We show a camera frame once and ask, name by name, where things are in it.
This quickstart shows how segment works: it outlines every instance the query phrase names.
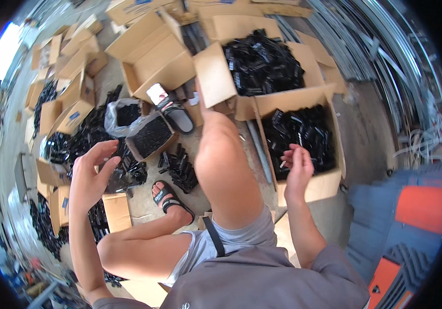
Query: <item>gray fabric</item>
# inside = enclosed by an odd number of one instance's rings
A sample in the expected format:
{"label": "gray fabric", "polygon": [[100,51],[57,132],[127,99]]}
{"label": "gray fabric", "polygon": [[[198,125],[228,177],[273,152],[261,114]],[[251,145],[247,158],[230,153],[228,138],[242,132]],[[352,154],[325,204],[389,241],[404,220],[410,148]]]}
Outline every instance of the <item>gray fabric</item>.
{"label": "gray fabric", "polygon": [[[223,243],[226,254],[253,246],[276,247],[277,238],[274,233],[274,223],[267,206],[264,206],[260,216],[252,224],[240,229],[228,230],[219,226],[215,219],[212,222]],[[187,252],[180,258],[171,275],[169,275],[165,282],[162,282],[170,287],[173,286],[181,275],[188,273],[203,261],[218,256],[218,252],[207,230],[184,231],[183,233],[191,234],[192,241]]]}
{"label": "gray fabric", "polygon": [[[254,246],[204,261],[176,281],[161,308],[360,309],[367,303],[365,282],[337,245],[324,248],[312,269],[294,268],[285,254]],[[94,309],[132,308],[130,300],[117,300],[98,300]],[[148,307],[137,302],[135,308]]]}

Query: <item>clear plastic bag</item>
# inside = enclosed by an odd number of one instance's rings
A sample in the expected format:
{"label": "clear plastic bag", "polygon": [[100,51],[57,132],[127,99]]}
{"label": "clear plastic bag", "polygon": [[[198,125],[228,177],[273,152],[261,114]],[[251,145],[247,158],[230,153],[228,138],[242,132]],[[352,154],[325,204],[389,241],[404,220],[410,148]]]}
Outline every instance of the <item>clear plastic bag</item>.
{"label": "clear plastic bag", "polygon": [[117,110],[131,104],[138,105],[139,102],[139,100],[132,98],[124,98],[119,99],[116,102],[110,102],[106,107],[106,114],[104,116],[104,129],[106,130],[106,132],[115,138],[125,138],[128,133],[140,123],[142,116],[139,116],[129,126],[120,127],[117,123]]}

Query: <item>gray t-shirt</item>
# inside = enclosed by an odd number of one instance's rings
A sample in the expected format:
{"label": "gray t-shirt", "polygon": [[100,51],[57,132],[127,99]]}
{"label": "gray t-shirt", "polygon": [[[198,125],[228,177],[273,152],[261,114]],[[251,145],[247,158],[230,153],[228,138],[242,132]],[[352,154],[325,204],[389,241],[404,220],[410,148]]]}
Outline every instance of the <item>gray t-shirt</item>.
{"label": "gray t-shirt", "polygon": [[[296,269],[285,249],[253,247],[200,263],[171,288],[162,309],[363,308],[367,285],[337,245]],[[96,300],[94,309],[150,309],[123,298]]]}

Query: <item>person's foot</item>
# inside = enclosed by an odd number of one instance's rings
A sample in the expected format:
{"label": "person's foot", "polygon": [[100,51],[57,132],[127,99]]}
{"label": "person's foot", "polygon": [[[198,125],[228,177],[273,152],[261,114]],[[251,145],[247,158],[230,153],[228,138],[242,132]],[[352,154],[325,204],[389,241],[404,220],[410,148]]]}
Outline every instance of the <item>person's foot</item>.
{"label": "person's foot", "polygon": [[[156,197],[156,195],[161,191],[161,189],[164,187],[164,185],[161,182],[156,182],[152,186],[152,197]],[[173,195],[171,193],[166,194],[162,200],[159,202],[159,208],[163,209],[163,202],[166,199],[172,198]],[[192,222],[192,215],[188,213],[183,207],[180,205],[171,205],[168,207],[168,211],[166,213],[167,216],[170,216],[172,218],[175,218],[175,220],[178,220],[179,223],[182,226],[186,226]]]}

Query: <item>person's right hand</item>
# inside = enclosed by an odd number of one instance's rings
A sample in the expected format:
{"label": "person's right hand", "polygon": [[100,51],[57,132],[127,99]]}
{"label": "person's right hand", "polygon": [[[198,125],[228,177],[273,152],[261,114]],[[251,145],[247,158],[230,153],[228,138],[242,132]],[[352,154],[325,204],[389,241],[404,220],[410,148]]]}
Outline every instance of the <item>person's right hand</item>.
{"label": "person's right hand", "polygon": [[311,154],[300,145],[290,144],[290,150],[283,153],[281,160],[286,161],[285,166],[290,168],[284,191],[286,204],[300,205],[305,202],[305,189],[314,171]]}

